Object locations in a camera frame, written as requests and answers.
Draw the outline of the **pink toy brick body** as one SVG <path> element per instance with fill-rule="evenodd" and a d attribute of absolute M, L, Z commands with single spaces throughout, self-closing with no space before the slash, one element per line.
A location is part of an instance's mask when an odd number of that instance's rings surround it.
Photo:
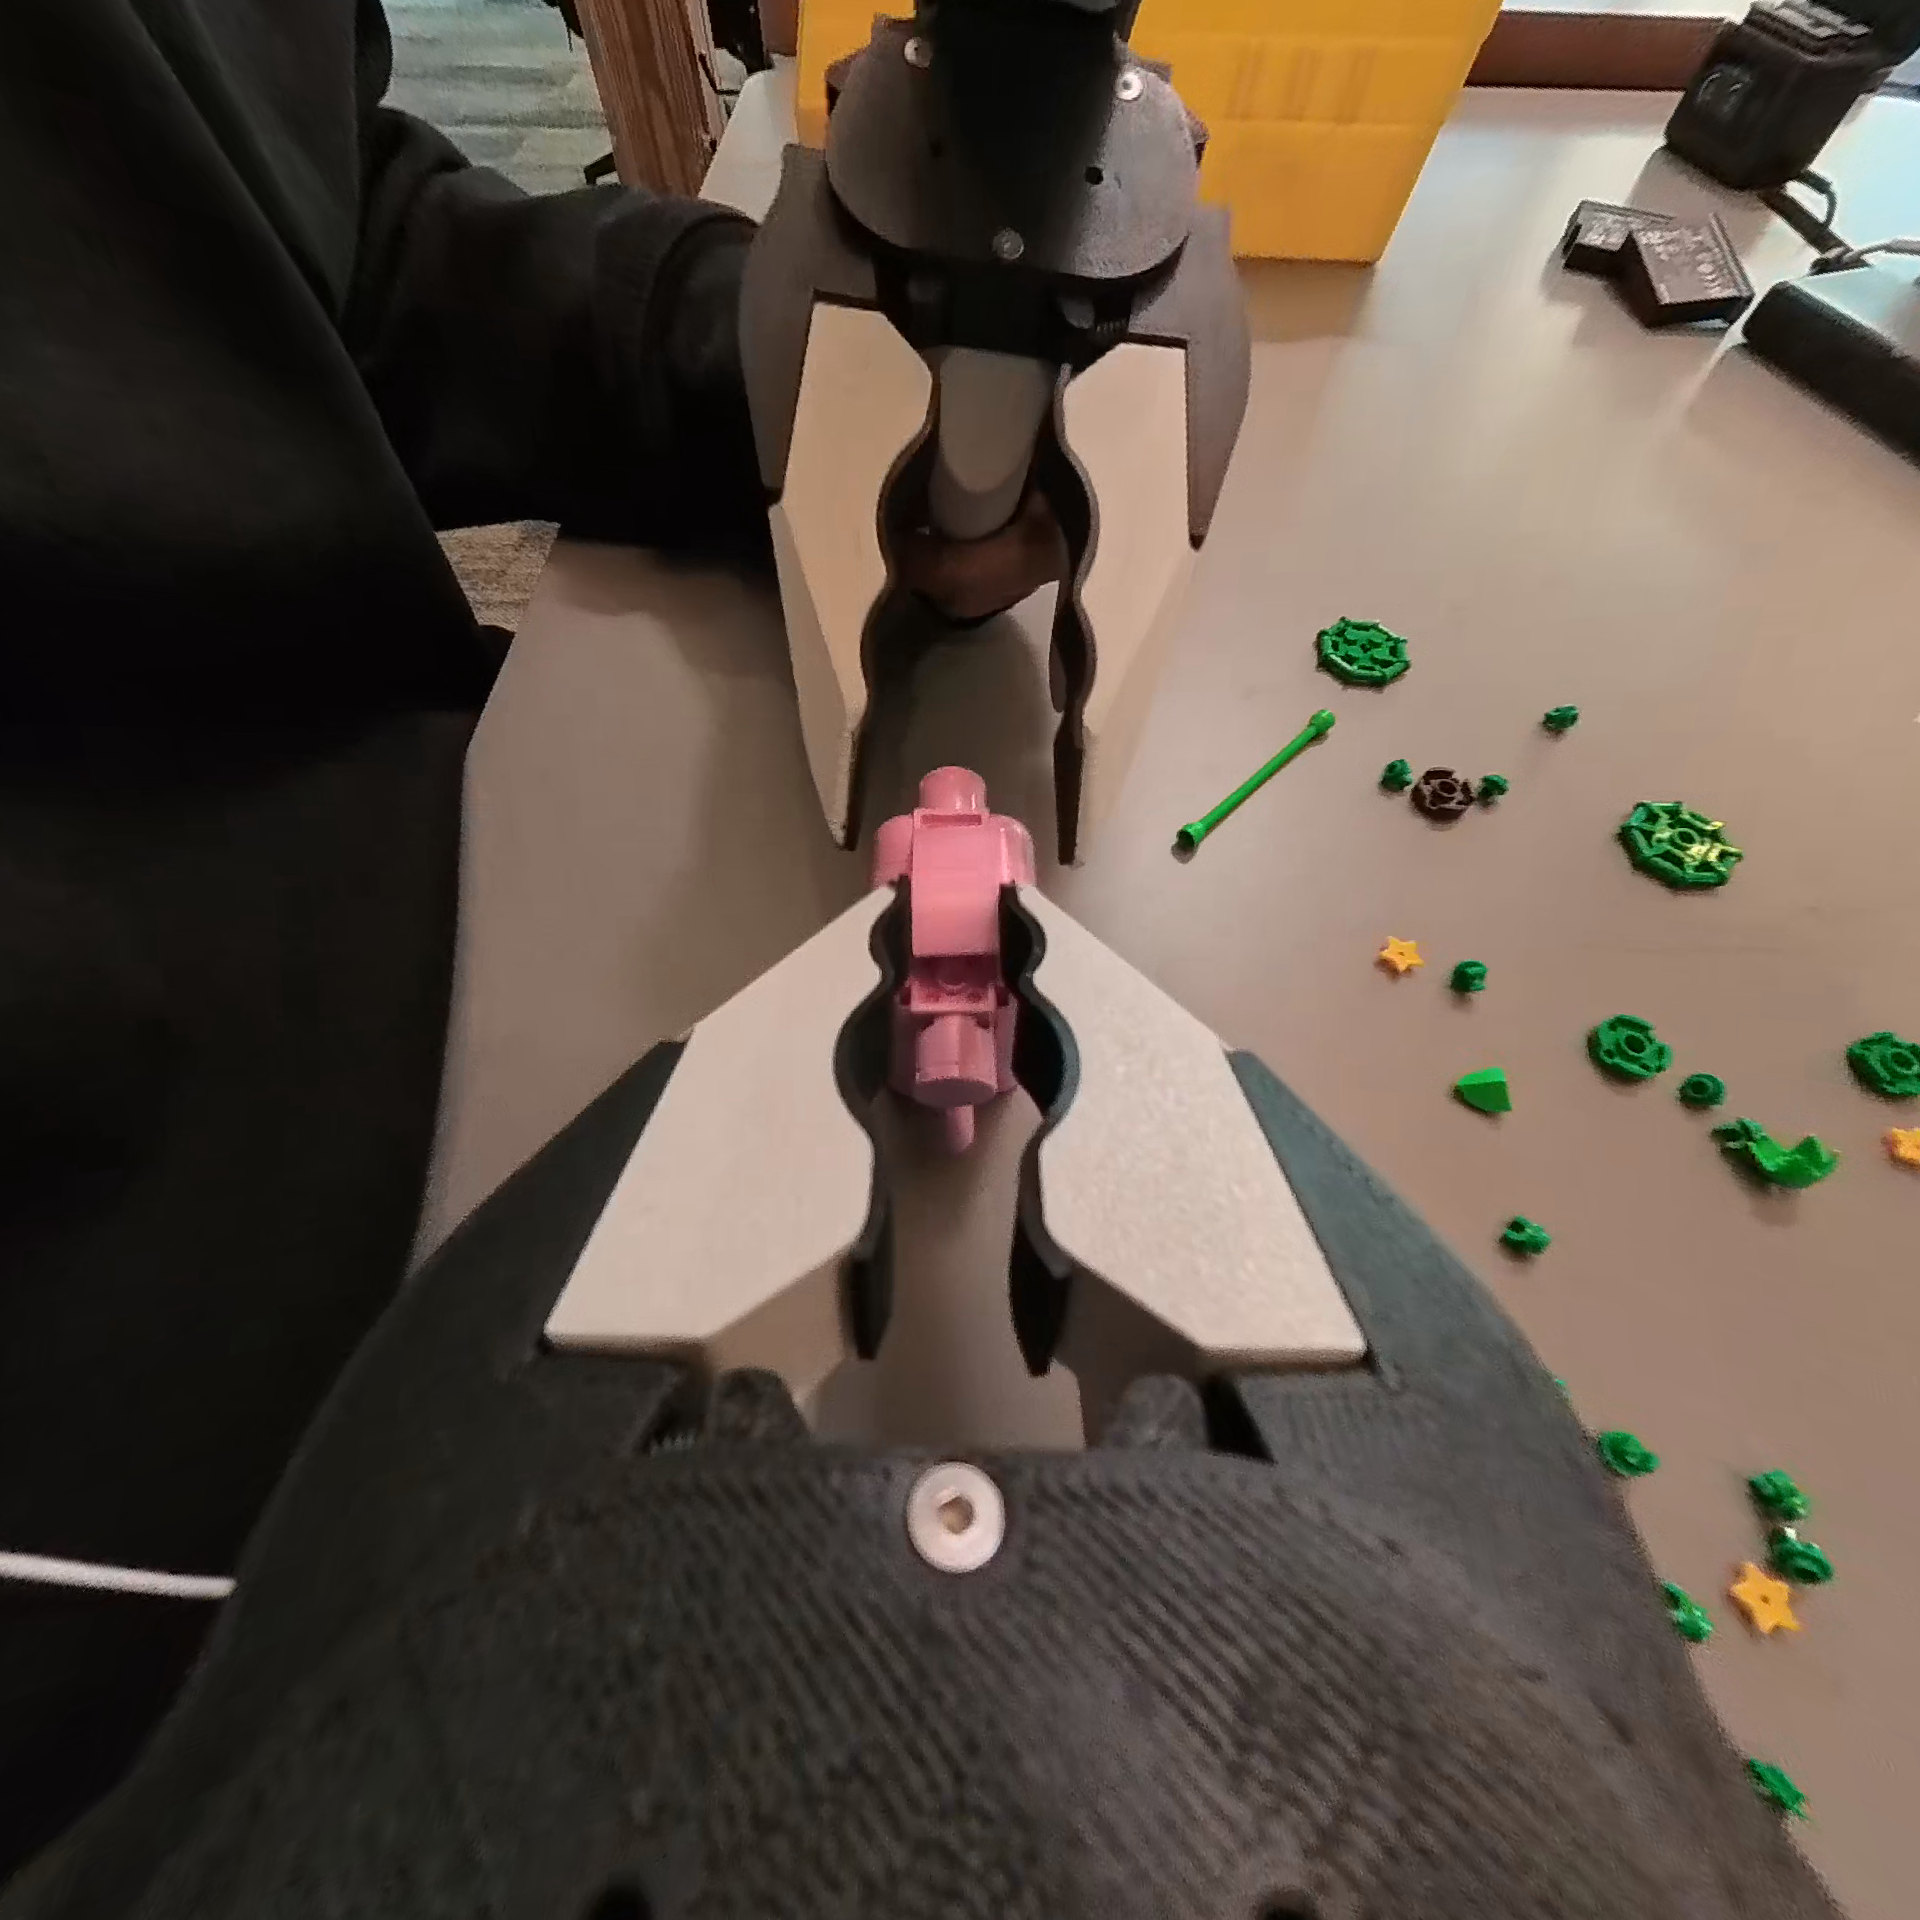
<path fill-rule="evenodd" d="M 920 783 L 916 806 L 880 825 L 870 875 L 905 897 L 908 939 L 891 996 L 890 1088 L 934 1113 L 952 1154 L 1014 1086 L 1020 1001 L 1002 953 L 1002 894 L 1035 879 L 1029 830 L 990 808 L 965 767 Z"/>

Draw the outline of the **green toy rod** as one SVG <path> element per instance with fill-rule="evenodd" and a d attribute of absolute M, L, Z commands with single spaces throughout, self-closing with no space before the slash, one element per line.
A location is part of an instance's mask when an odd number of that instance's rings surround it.
<path fill-rule="evenodd" d="M 1254 794 L 1283 775 L 1299 758 L 1307 754 L 1338 726 L 1331 708 L 1312 712 L 1294 738 L 1273 751 L 1246 780 L 1213 802 L 1210 810 L 1186 822 L 1171 842 L 1171 854 L 1180 860 L 1190 860 L 1205 847 L 1212 833 L 1229 822 Z"/>

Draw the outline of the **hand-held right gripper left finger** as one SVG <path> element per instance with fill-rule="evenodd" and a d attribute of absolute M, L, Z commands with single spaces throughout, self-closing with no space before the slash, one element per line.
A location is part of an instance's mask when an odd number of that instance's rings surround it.
<path fill-rule="evenodd" d="M 878 888 L 698 1022 L 544 1322 L 560 1353 L 811 1396 L 893 1310 L 874 1138 L 901 899 Z"/>

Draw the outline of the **person's black jacket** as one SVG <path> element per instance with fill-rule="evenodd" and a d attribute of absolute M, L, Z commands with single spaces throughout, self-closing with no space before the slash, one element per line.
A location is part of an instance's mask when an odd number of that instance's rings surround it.
<path fill-rule="evenodd" d="M 355 364 L 378 6 L 4 6 L 4 1553 L 232 1579 L 394 1295 L 492 663 Z"/>

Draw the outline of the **yellow plastic bin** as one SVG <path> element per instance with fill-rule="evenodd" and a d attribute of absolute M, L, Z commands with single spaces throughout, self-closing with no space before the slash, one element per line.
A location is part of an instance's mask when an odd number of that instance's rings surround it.
<path fill-rule="evenodd" d="M 801 6 L 795 116 L 825 147 L 833 64 L 916 6 Z M 1493 2 L 1147 2 L 1125 40 L 1206 130 L 1202 203 L 1236 258 L 1369 266 L 1493 34 Z"/>

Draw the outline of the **green leaf piece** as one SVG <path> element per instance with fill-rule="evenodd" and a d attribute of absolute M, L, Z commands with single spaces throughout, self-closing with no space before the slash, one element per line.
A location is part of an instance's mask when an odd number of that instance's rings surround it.
<path fill-rule="evenodd" d="M 1730 1119 L 1713 1128 L 1718 1152 L 1753 1183 L 1773 1192 L 1809 1192 L 1828 1183 L 1841 1154 L 1817 1137 L 1785 1144 L 1762 1122 Z"/>

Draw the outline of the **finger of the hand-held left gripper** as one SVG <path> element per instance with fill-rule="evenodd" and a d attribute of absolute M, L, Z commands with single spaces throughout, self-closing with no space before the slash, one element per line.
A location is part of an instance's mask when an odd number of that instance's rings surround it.
<path fill-rule="evenodd" d="M 859 838 L 867 642 L 893 575 L 883 504 L 929 434 L 932 374 L 876 308 L 816 303 L 779 496 L 769 511 L 801 738 L 825 827 Z"/>
<path fill-rule="evenodd" d="M 1064 385 L 1054 438 L 1070 484 L 1059 516 L 1089 507 L 1052 634 L 1059 860 L 1074 866 L 1129 775 L 1193 584 L 1184 350 L 1113 347 Z"/>

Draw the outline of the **small black battery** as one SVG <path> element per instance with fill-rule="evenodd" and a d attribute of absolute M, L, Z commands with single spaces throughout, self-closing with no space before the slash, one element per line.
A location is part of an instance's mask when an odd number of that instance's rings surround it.
<path fill-rule="evenodd" d="M 1618 274 L 1628 242 L 1680 224 L 1669 212 L 1582 200 L 1557 242 L 1560 262 L 1569 273 L 1612 279 Z"/>
<path fill-rule="evenodd" d="M 1718 215 L 1632 224 L 1621 246 L 1614 289 L 1645 330 L 1728 328 L 1756 299 Z"/>

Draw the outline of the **person's left hand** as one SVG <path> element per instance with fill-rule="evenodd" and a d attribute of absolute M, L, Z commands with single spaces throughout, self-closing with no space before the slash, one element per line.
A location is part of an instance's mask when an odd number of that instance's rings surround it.
<path fill-rule="evenodd" d="M 1000 531 L 960 540 L 932 529 L 904 537 L 899 579 L 952 624 L 993 620 L 1043 588 L 1065 568 L 1065 537 L 1044 499 L 1030 496 Z"/>

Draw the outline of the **person's left forearm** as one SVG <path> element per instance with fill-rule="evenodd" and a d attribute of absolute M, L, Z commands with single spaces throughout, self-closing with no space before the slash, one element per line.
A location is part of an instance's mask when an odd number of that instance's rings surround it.
<path fill-rule="evenodd" d="M 430 521 L 758 548 L 738 359 L 752 223 L 627 188 L 530 196 L 390 107 L 361 132 L 342 337 Z"/>

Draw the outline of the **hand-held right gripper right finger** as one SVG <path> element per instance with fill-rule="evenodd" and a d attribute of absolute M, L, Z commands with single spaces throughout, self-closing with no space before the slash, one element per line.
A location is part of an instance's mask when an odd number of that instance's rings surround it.
<path fill-rule="evenodd" d="M 1035 888 L 1000 897 L 1014 1086 L 1014 1343 L 1085 1435 L 1144 1379 L 1344 1374 L 1369 1343 L 1238 1057 Z"/>

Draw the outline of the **wooden post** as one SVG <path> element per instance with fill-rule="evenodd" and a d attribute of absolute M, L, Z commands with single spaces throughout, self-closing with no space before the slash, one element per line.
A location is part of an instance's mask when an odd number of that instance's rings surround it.
<path fill-rule="evenodd" d="M 728 130 L 707 2 L 573 2 L 617 178 L 696 196 Z"/>

